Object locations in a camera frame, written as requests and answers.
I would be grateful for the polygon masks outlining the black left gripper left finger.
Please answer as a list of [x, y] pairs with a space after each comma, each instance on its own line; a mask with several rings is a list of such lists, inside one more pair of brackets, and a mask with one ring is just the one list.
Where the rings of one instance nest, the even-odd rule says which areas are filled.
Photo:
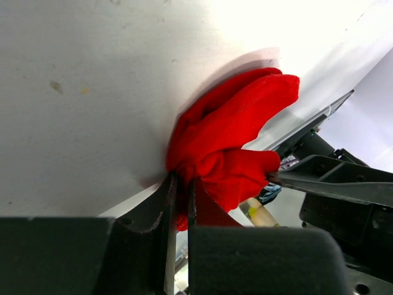
[[172, 294], [177, 176], [118, 218], [1, 219], [2, 294]]

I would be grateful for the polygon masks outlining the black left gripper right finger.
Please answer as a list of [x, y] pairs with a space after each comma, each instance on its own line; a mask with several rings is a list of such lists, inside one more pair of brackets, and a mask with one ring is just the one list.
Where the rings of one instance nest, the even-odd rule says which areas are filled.
[[206, 192], [189, 193], [191, 294], [351, 294], [342, 252], [323, 230], [244, 227]]

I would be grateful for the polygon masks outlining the red Santa sock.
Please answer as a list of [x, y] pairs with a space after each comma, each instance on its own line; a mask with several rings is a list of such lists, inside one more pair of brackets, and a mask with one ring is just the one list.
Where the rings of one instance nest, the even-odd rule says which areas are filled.
[[278, 68], [259, 68], [227, 79], [200, 97], [178, 119], [166, 169], [185, 188], [200, 178], [225, 211], [257, 196], [267, 174], [279, 169], [274, 151], [246, 150], [262, 127], [298, 100], [300, 79]]

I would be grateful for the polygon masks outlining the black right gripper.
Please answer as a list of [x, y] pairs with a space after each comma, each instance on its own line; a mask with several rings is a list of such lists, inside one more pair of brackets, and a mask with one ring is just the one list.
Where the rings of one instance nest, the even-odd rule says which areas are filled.
[[317, 133], [267, 180], [305, 193], [300, 219], [328, 232], [344, 254], [354, 294], [392, 294], [392, 174], [370, 168]]

